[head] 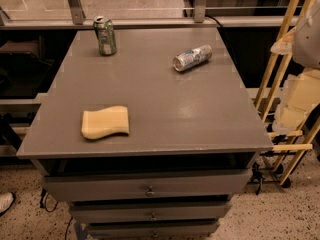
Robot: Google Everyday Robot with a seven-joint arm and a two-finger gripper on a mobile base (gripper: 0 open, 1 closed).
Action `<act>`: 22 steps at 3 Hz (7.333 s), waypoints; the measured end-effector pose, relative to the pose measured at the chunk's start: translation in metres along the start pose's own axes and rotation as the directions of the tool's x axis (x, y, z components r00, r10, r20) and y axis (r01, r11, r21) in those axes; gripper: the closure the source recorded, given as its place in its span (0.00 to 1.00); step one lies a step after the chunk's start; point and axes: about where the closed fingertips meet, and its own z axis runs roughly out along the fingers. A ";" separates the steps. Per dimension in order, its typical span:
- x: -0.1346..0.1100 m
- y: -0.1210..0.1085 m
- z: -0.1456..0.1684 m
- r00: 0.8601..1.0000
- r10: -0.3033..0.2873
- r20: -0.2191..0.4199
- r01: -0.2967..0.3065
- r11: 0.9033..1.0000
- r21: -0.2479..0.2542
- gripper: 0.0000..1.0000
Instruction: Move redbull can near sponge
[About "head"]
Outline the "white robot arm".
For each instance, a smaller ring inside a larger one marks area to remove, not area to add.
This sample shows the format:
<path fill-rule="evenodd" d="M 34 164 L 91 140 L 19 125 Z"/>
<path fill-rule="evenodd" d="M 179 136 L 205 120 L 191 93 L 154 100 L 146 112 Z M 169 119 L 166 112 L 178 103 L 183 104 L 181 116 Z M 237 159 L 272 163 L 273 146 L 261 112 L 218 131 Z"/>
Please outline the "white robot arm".
<path fill-rule="evenodd" d="M 272 129 L 288 134 L 307 119 L 320 103 L 320 6 L 316 2 L 300 22 L 272 47 L 272 52 L 292 55 L 304 70 L 289 74 L 280 95 Z"/>

